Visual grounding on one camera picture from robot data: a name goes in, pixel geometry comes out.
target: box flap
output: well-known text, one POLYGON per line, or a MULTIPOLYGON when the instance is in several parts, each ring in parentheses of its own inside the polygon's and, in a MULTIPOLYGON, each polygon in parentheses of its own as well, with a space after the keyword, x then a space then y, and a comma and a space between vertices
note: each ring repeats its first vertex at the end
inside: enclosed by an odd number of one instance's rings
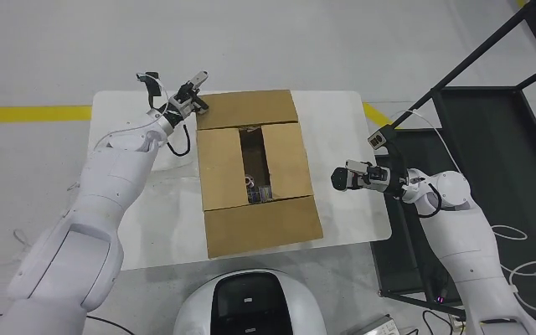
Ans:
POLYGON ((289 90, 203 95, 203 100, 210 111, 197 115, 199 130, 298 121, 289 90))
POLYGON ((321 239, 313 196, 204 212, 209 258, 321 239))
POLYGON ((203 210, 248 203, 238 129, 198 131, 203 210))
POLYGON ((273 198, 312 195, 311 176, 298 123, 262 126, 273 198))

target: box opening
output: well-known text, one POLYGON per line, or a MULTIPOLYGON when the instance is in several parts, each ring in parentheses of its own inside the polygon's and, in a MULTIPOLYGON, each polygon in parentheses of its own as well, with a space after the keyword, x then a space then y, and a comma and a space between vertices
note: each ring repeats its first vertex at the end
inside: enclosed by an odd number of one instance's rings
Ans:
POLYGON ((262 204, 272 199, 270 171, 262 129, 248 127, 239 130, 245 187, 250 204, 262 204))

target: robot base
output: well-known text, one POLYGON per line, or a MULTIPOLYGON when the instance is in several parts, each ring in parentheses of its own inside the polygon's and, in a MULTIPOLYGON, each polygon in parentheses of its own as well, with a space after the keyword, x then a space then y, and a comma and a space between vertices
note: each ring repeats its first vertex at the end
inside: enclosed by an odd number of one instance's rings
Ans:
POLYGON ((326 335, 309 289, 287 274, 254 269, 214 278, 181 307, 174 335, 326 335))

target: white cable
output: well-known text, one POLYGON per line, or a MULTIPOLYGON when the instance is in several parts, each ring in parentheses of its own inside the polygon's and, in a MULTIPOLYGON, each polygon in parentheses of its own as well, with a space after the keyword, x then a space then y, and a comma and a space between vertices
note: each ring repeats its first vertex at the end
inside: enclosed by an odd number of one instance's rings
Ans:
MULTIPOLYGON (((525 234, 523 231, 521 231, 521 230, 519 230, 519 229, 517 229, 517 228, 514 228, 514 227, 510 227, 510 226, 508 226, 508 225, 497 224, 497 225, 493 225, 493 226, 492 226, 492 229, 493 229, 493 228, 507 228, 507 229, 511 229, 511 230, 513 230, 513 231, 517 231, 518 233, 520 233, 520 234, 523 235, 523 237, 511 237, 511 236, 506 236, 506 235, 503 235, 503 234, 499 234, 499 233, 493 232, 496 236, 502 237, 502 238, 507 239, 507 240, 526 240, 526 239, 528 238, 527 234, 525 234)), ((520 269, 524 268, 525 266, 529 266, 529 265, 532 265, 532 264, 536 264, 536 260, 534 260, 534 261, 530 261, 530 262, 525 263, 525 264, 521 264, 520 266, 518 266, 517 268, 515 268, 515 269, 513 269, 513 270, 510 270, 510 269, 508 269, 506 266, 504 266, 504 265, 501 264, 501 267, 502 267, 504 270, 510 272, 510 276, 508 277, 508 284, 509 284, 510 286, 513 285, 513 281, 512 281, 512 279, 513 279, 513 276, 514 276, 514 275, 518 275, 518 276, 536 276, 536 273, 522 273, 522 272, 518 272, 520 269)), ((519 293, 514 292, 513 294, 517 297, 517 299, 519 300, 519 302, 521 302, 522 304, 524 304, 527 308, 530 308, 530 309, 536 311, 536 307, 531 306, 531 305, 529 305, 527 302, 525 302, 525 300, 523 300, 523 299, 521 298, 521 296, 519 295, 519 293)))
POLYGON ((497 236, 500 236, 504 239, 507 239, 507 240, 526 240, 528 239, 528 236, 521 230, 517 229, 517 228, 514 228, 514 227, 510 227, 509 225, 502 225, 502 224, 496 224, 496 225, 493 225, 492 226, 492 229, 493 228, 508 228, 508 229, 511 229, 513 231, 516 231, 518 233, 520 233, 521 235, 523 235, 523 237, 512 237, 512 236, 506 236, 506 235, 503 235, 503 234, 499 234, 499 233, 496 233, 495 231, 493 231, 493 233, 497 236))
MULTIPOLYGON (((536 264, 536 260, 533 260, 533 261, 528 262, 528 263, 525 263, 525 264, 521 264, 521 265, 518 266, 517 268, 513 269, 512 272, 510 273, 510 276, 508 277, 508 283, 509 283, 510 285, 513 285, 513 283, 512 283, 513 275, 518 275, 518 274, 519 274, 519 273, 518 273, 518 270, 519 270, 519 269, 524 268, 525 266, 534 265, 534 264, 536 264)), ((530 308, 530 309, 532 309, 533 311, 536 311, 536 307, 531 306, 531 305, 529 305, 527 302, 525 302, 525 300, 523 300, 523 299, 519 296, 519 293, 514 292, 513 294, 514 294, 514 295, 517 297, 517 299, 519 299, 519 301, 520 301, 522 304, 524 304, 527 308, 530 308)))
POLYGON ((394 113, 394 114, 390 117, 390 119, 393 119, 393 118, 394 118, 395 116, 397 116, 398 114, 402 114, 402 113, 405 113, 405 112, 407 112, 407 111, 408 111, 409 113, 415 115, 415 116, 420 117, 420 118, 423 119, 426 123, 428 123, 432 128, 434 128, 435 133, 437 134, 437 136, 439 137, 439 139, 440 139, 441 142, 443 143, 443 147, 445 147, 446 152, 449 154, 449 157, 451 158, 452 163, 453 163, 454 166, 456 167, 456 170, 458 170, 458 172, 459 172, 460 174, 463 174, 463 173, 461 173, 461 170, 460 170, 460 168, 458 167, 458 164, 456 164, 456 161, 454 160, 454 157, 452 156, 451 151, 449 150, 449 147, 446 145, 445 140, 443 140, 443 137, 441 136, 441 134, 439 133, 439 131, 437 130, 437 128, 435 128, 434 125, 432 125, 431 122, 428 121, 424 116, 422 116, 421 114, 417 113, 416 111, 404 110, 404 111, 397 111, 396 113, 394 113))
MULTIPOLYGON (((168 107, 169 107, 169 95, 168 95, 168 91, 164 87, 163 83, 159 79, 153 77, 152 75, 146 75, 144 73, 136 73, 136 75, 146 76, 146 77, 149 77, 149 78, 151 78, 151 79, 153 79, 153 80, 155 80, 157 82, 158 86, 160 86, 160 89, 163 90, 164 94, 166 95, 166 107, 164 108, 164 111, 162 112, 162 114, 167 112, 168 107)), ((109 133, 107 133, 106 135, 101 137, 99 141, 97 141, 97 144, 95 144, 95 146, 93 147, 93 150, 95 150, 105 138, 107 138, 107 137, 109 137, 109 136, 111 136, 113 134, 117 134, 118 132, 124 132, 124 131, 135 131, 137 129, 141 129, 141 128, 146 127, 146 126, 150 126, 151 124, 153 124, 156 121, 158 121, 158 119, 154 119, 153 121, 151 121, 151 122, 149 122, 149 123, 147 123, 146 125, 143 125, 143 126, 135 126, 133 128, 121 129, 121 130, 118 130, 118 131, 110 131, 109 133)))

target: concrete floor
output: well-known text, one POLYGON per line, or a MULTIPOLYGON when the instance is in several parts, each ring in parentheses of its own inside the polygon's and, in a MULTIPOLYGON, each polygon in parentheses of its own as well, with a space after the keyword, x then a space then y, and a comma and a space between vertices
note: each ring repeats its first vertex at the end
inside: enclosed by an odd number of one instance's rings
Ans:
MULTIPOLYGON (((356 90, 392 115, 420 98, 515 11, 508 0, 141 0, 0 4, 0 106, 89 105, 99 90, 140 90, 137 71, 172 88, 207 70, 206 90, 356 90)), ((456 85, 511 85, 536 72, 516 28, 456 85)), ((527 90, 536 101, 536 89, 527 90)), ((433 106, 423 113, 439 126, 433 106)), ((424 124, 410 119, 405 126, 424 124)), ((0 124, 0 263, 55 222, 85 160, 89 122, 0 124)), ((377 297, 368 244, 123 271, 93 315, 136 334, 170 334, 186 296, 223 272, 272 267, 306 282, 329 334, 390 313, 423 332, 421 309, 377 297)), ((0 267, 0 289, 16 265, 0 267)), ((0 312, 9 302, 0 295, 0 312)), ((435 333, 446 326, 431 320, 435 333)), ((88 321, 85 335, 119 334, 88 321)))

